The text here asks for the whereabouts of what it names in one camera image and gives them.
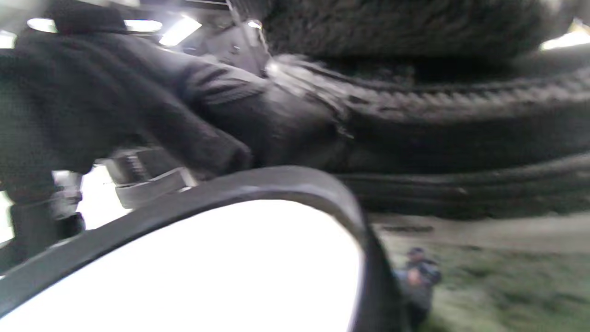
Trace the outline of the person's left hand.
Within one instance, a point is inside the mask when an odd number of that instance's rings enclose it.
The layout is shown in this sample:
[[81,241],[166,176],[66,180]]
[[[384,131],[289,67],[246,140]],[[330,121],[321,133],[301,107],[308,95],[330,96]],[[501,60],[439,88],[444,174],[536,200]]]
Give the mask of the person's left hand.
[[13,202],[51,200],[52,173],[86,174],[120,148],[156,145],[209,177],[265,164],[263,78],[129,34],[109,0],[3,0],[55,32],[1,51],[1,183]]

